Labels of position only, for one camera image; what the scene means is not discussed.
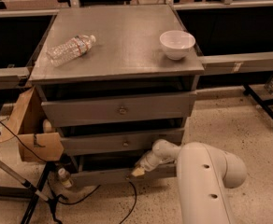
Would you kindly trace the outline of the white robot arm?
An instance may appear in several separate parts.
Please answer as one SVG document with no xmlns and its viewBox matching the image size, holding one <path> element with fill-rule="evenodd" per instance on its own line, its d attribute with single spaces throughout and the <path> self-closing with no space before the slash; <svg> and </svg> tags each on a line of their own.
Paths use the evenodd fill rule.
<svg viewBox="0 0 273 224">
<path fill-rule="evenodd" d="M 177 146 L 159 139 L 136 163 L 132 175 L 144 175 L 169 161 L 176 163 L 183 224 L 236 224 L 226 191 L 246 179 L 240 157 L 199 142 Z"/>
</svg>

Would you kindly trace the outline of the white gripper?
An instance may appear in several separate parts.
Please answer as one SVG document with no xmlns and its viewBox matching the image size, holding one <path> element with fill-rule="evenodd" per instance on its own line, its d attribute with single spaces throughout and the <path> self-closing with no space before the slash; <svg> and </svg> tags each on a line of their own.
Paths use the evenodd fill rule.
<svg viewBox="0 0 273 224">
<path fill-rule="evenodd" d="M 165 158 L 157 156 L 153 151 L 146 152 L 140 160 L 136 163 L 136 168 L 131 175 L 138 177 L 144 175 L 145 172 L 154 170 L 157 166 L 164 162 Z"/>
</svg>

